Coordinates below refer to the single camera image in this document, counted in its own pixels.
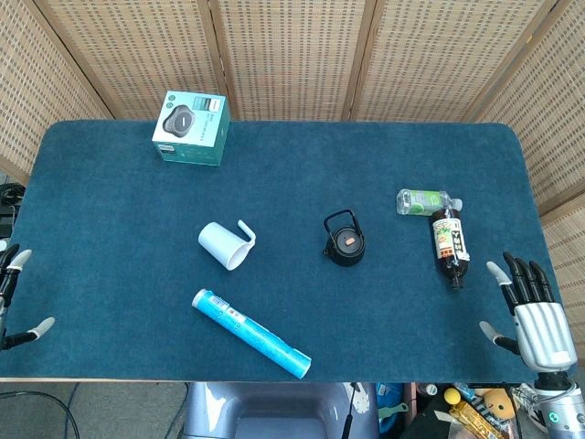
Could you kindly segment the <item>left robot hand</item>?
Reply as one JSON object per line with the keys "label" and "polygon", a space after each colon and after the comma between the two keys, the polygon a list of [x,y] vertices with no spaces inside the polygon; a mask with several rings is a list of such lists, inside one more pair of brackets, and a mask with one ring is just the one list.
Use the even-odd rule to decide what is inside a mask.
{"label": "left robot hand", "polygon": [[18,277],[30,258],[32,251],[20,251],[18,244],[13,244],[1,251],[1,350],[9,350],[43,337],[55,324],[50,316],[25,332],[7,335],[6,323],[10,305],[14,297]]}

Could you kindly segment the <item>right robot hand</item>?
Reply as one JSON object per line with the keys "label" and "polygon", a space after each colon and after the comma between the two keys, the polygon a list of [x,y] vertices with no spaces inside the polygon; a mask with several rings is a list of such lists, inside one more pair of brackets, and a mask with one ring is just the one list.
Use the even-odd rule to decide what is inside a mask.
{"label": "right robot hand", "polygon": [[508,272],[492,261],[486,268],[503,294],[516,337],[505,337],[487,321],[479,327],[493,344],[518,355],[536,373],[568,371],[578,362],[577,351],[546,273],[534,261],[525,262],[509,252],[503,256]]}

